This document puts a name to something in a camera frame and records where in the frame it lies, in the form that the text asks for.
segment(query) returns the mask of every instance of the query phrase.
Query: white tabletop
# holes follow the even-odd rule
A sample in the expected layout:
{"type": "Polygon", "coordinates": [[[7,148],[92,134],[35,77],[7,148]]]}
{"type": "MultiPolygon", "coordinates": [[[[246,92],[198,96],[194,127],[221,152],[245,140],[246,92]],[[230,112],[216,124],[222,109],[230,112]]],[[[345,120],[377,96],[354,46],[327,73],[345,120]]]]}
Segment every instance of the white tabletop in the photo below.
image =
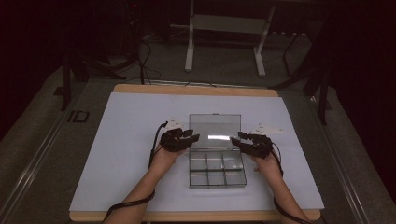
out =
{"type": "MultiPolygon", "coordinates": [[[[168,95],[113,92],[70,206],[71,212],[106,211],[121,202],[148,169],[158,127],[189,114],[239,114],[243,132],[257,124],[283,129],[268,134],[282,155],[284,179],[303,209],[323,202],[280,97],[168,95]]],[[[190,189],[188,153],[161,180],[148,212],[275,210],[273,195],[255,164],[243,156],[247,185],[241,189],[190,189]]]]}

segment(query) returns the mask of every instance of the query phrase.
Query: table leg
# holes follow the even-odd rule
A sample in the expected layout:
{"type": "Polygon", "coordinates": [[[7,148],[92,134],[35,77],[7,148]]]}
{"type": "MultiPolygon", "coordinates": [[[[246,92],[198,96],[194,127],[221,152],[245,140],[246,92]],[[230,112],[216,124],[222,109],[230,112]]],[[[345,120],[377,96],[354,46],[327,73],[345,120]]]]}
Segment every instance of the table leg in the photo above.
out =
{"type": "Polygon", "coordinates": [[[326,125],[326,103],[327,103],[327,92],[329,89],[329,78],[330,71],[325,71],[323,74],[321,84],[320,84],[320,95],[319,95],[319,105],[318,105],[318,116],[322,124],[326,125]]]}
{"type": "Polygon", "coordinates": [[[190,0],[190,25],[189,25],[189,45],[187,46],[186,72],[192,71],[192,60],[194,57],[194,0],[190,0]]]}
{"type": "Polygon", "coordinates": [[[271,7],[270,12],[268,13],[268,17],[265,21],[265,24],[262,27],[262,39],[260,40],[259,45],[257,47],[254,47],[253,49],[259,77],[265,76],[264,64],[262,62],[262,46],[264,45],[265,38],[268,36],[268,30],[270,29],[271,19],[273,18],[275,8],[276,8],[275,6],[271,7]]]}

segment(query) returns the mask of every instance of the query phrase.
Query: cable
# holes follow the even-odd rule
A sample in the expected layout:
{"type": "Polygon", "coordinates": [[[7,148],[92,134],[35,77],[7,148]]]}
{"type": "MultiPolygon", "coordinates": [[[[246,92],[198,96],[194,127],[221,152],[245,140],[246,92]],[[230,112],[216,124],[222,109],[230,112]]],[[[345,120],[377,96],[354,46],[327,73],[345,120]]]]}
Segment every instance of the cable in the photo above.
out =
{"type": "Polygon", "coordinates": [[[324,224],[329,224],[328,222],[327,222],[327,220],[326,220],[326,218],[323,216],[323,213],[320,211],[320,217],[321,217],[321,219],[323,220],[323,223],[324,224]]]}
{"type": "MultiPolygon", "coordinates": [[[[281,173],[282,176],[283,176],[283,169],[282,169],[282,166],[281,166],[282,157],[281,157],[281,155],[280,155],[280,150],[279,150],[279,147],[278,147],[275,143],[273,143],[273,145],[276,147],[279,156],[277,156],[273,150],[271,151],[271,154],[274,155],[274,157],[275,157],[275,159],[276,159],[276,162],[277,162],[277,165],[279,166],[280,173],[281,173]]],[[[289,219],[291,219],[291,220],[293,220],[293,221],[295,221],[295,222],[297,222],[297,223],[300,223],[300,224],[311,224],[311,222],[309,222],[309,221],[305,221],[305,220],[300,219],[300,218],[298,218],[298,217],[292,216],[291,214],[289,214],[288,212],[286,212],[286,211],[279,205],[279,203],[277,203],[275,197],[274,197],[274,205],[275,205],[276,210],[277,210],[282,216],[287,217],[287,218],[289,218],[289,219]]]]}
{"type": "Polygon", "coordinates": [[[141,78],[141,83],[144,84],[144,77],[146,77],[148,79],[148,84],[151,85],[151,78],[149,77],[149,73],[148,70],[151,72],[155,72],[158,74],[157,77],[155,78],[161,78],[161,72],[156,71],[154,69],[150,69],[146,66],[146,62],[149,59],[149,55],[151,54],[151,47],[149,46],[148,43],[146,43],[144,40],[141,41],[141,44],[145,45],[148,48],[148,55],[146,56],[145,60],[142,62],[142,60],[140,59],[140,57],[137,57],[137,60],[139,62],[139,66],[140,66],[140,78],[141,78]]]}
{"type": "Polygon", "coordinates": [[[209,84],[210,86],[212,86],[212,87],[214,87],[214,88],[217,87],[215,84],[212,84],[211,82],[201,82],[201,83],[209,84]]]}
{"type": "Polygon", "coordinates": [[[125,68],[125,67],[127,67],[129,65],[134,65],[135,62],[136,62],[135,59],[127,59],[123,63],[111,64],[111,65],[105,64],[104,67],[106,67],[108,69],[112,69],[112,70],[119,70],[119,69],[125,68]]]}
{"type": "MultiPolygon", "coordinates": [[[[150,167],[151,162],[152,162],[152,159],[154,158],[154,155],[155,155],[159,150],[161,150],[161,148],[162,148],[162,147],[160,147],[157,151],[155,151],[155,147],[156,147],[156,145],[157,145],[158,134],[160,133],[161,128],[164,128],[164,127],[166,126],[167,123],[168,123],[168,121],[166,121],[165,123],[161,124],[160,127],[158,128],[157,132],[155,133],[154,143],[153,143],[153,145],[152,145],[152,150],[150,151],[150,155],[149,155],[148,167],[150,167]]],[[[137,205],[143,204],[143,203],[148,203],[149,201],[151,201],[151,199],[154,198],[154,195],[155,195],[155,190],[152,191],[152,193],[151,193],[147,198],[140,199],[140,200],[136,200],[136,201],[133,201],[133,202],[128,202],[128,203],[116,203],[116,204],[112,205],[112,206],[108,209],[108,211],[107,211],[107,213],[106,213],[105,218],[103,219],[103,221],[105,221],[105,220],[108,218],[108,216],[110,216],[111,213],[113,213],[113,212],[114,212],[115,210],[117,210],[117,209],[124,208],[124,207],[137,206],[137,205]]]]}

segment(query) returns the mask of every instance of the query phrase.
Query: gray floor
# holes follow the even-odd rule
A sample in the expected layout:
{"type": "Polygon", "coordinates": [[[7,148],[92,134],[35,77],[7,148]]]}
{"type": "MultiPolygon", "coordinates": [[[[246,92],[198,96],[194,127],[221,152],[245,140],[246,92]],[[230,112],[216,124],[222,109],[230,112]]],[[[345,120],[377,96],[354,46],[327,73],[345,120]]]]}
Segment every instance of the gray floor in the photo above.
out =
{"type": "MultiPolygon", "coordinates": [[[[155,35],[146,38],[150,46],[146,64],[150,81],[265,88],[288,78],[281,55],[290,39],[283,35],[267,38],[262,55],[267,76],[258,77],[250,46],[229,45],[207,38],[197,38],[193,70],[185,73],[186,38],[184,34],[177,35],[178,31],[175,34],[169,42],[155,35]]],[[[298,66],[309,46],[304,36],[298,39],[288,54],[292,68],[298,66]]],[[[143,46],[142,58],[148,53],[149,49],[143,46]]],[[[126,83],[136,83],[139,71],[138,66],[133,66],[120,74],[128,77],[126,83]]],[[[12,202],[15,202],[7,222],[1,223],[69,222],[68,208],[74,190],[106,100],[117,83],[120,82],[100,74],[93,75],[86,84],[74,83],[74,101],[61,112],[62,99],[53,95],[56,87],[62,85],[61,70],[49,77],[0,143],[0,202],[6,202],[9,195],[14,195],[12,202]],[[90,111],[88,122],[67,122],[72,110],[90,111]],[[56,124],[60,124],[59,129],[54,129],[56,124]],[[29,162],[37,156],[42,157],[42,162],[37,167],[30,166],[30,170],[37,172],[32,173],[28,185],[22,188],[25,191],[16,197],[12,190],[29,162]]],[[[328,96],[331,108],[326,111],[328,125],[322,126],[312,116],[315,104],[302,97],[303,85],[304,81],[296,83],[280,95],[289,110],[297,111],[291,119],[325,203],[324,218],[315,223],[396,223],[395,204],[338,102],[335,90],[330,89],[328,96]]]]}

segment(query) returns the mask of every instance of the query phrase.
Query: metal frame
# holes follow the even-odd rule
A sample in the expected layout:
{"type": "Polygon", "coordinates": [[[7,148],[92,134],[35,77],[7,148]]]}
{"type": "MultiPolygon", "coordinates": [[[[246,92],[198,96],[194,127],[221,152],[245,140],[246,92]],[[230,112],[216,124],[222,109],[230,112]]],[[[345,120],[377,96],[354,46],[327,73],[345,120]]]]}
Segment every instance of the metal frame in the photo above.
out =
{"type": "Polygon", "coordinates": [[[266,20],[250,18],[234,18],[222,16],[208,16],[194,14],[194,0],[190,0],[190,24],[189,24],[189,45],[187,46],[187,56],[185,71],[192,71],[192,62],[194,56],[194,29],[213,30],[225,32],[239,32],[249,34],[260,34],[260,43],[253,48],[254,58],[257,65],[259,77],[265,77],[264,64],[262,62],[262,47],[268,36],[268,30],[275,12],[275,6],[271,6],[266,20]]]}

